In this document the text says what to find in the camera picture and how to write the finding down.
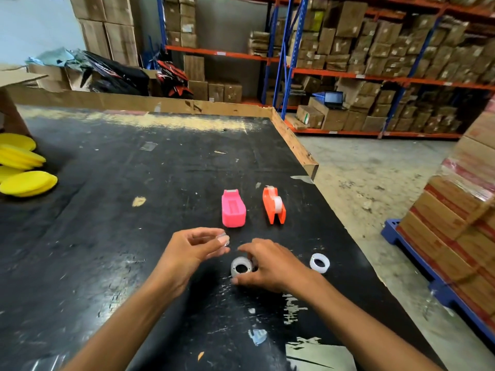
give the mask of pink tape dispenser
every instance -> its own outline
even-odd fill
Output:
[[[223,191],[222,222],[226,227],[239,227],[246,222],[246,206],[237,189]]]

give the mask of yellow oval object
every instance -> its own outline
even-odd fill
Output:
[[[0,164],[10,168],[20,169],[22,171],[30,171],[33,168],[32,165],[20,162],[18,160],[11,160],[2,154],[0,154]]]
[[[28,161],[46,163],[46,159],[43,156],[23,148],[11,146],[9,144],[0,144],[0,153],[7,153],[9,156],[16,156]]]
[[[33,191],[24,192],[22,194],[16,194],[15,196],[17,196],[19,198],[27,198],[28,196],[40,195],[40,194],[43,194],[44,192],[47,192],[48,190],[52,189],[57,184],[57,182],[59,181],[59,179],[57,178],[56,175],[52,175],[52,174],[50,174],[50,175],[52,177],[51,177],[50,181],[45,186],[40,187],[39,189],[36,189]]]
[[[52,181],[52,175],[42,171],[31,171],[13,175],[0,183],[0,192],[18,195],[38,190]]]
[[[33,138],[11,132],[0,133],[0,144],[10,144],[11,146],[23,148],[28,151],[36,148],[36,142]]]
[[[21,169],[6,167],[5,165],[0,166],[0,183],[3,180],[9,178],[11,175],[22,173]]]

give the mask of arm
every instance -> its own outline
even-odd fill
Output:
[[[255,256],[256,272],[239,274],[233,284],[286,291],[306,301],[367,371],[440,371],[393,331],[337,291],[322,275],[304,266],[288,249],[255,238],[239,250]]]
[[[115,311],[64,371],[124,371],[172,301],[182,294],[203,260],[230,251],[222,229],[174,233],[150,277]]]

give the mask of person's left arm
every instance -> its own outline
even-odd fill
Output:
[[[88,340],[63,371],[124,371],[154,325],[182,294],[200,263],[228,253],[222,229],[196,228],[173,234],[150,277]]]

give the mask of person's right arm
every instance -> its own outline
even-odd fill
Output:
[[[307,268],[288,249],[255,238],[238,248],[255,256],[258,270],[238,274],[235,285],[287,292],[307,302],[366,371],[440,371],[409,343],[354,305],[321,274]]]

